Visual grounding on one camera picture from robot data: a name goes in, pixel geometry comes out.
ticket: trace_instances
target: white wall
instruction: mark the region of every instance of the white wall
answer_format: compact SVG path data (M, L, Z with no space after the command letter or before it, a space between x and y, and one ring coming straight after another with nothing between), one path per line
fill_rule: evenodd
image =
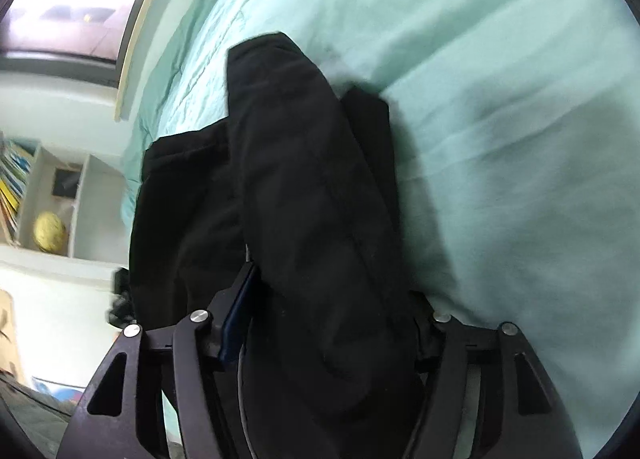
M110 283L63 281L0 264L0 289L14 299L25 377L86 386L118 332L105 319Z
M0 131L117 158L132 122L114 121L116 94L86 82L0 72Z

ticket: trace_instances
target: window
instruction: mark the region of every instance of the window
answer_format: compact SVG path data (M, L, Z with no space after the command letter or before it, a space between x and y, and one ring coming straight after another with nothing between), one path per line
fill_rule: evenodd
M142 2L2 0L0 70L117 87Z
M116 62L135 1L14 0L2 21L4 48Z

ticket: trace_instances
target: window frame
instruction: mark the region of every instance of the window frame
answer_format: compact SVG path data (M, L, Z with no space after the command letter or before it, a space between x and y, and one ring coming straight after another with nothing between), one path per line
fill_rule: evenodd
M0 11L0 21L14 0L7 0ZM117 88L127 47L144 0L135 0L124 29L118 58L115 62L103 58L49 51L0 51L0 71L25 72L80 80Z

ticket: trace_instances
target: green bedsheet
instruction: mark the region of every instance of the green bedsheet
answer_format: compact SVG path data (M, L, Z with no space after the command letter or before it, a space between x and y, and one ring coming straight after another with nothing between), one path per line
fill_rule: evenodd
M640 28L623 0L194 0L124 159L225 114L226 50L282 31L388 100L415 280L519 324L592 457L640 390Z

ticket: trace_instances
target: silver screw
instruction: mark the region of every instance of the silver screw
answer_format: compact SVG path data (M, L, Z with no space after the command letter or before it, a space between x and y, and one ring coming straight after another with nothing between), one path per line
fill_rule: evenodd
M126 328L124 328L124 336L127 338L133 338L134 336L138 336L140 334L140 330L142 328L138 324L129 324Z
M433 312L433 319L436 322L441 322L442 324L446 324L451 321L451 315L449 313L441 313L440 311Z
M511 322L502 324L502 332L507 336L516 336L518 334L518 327Z
M204 322L207 318L209 318L209 311L204 309L197 309L189 317L192 322Z

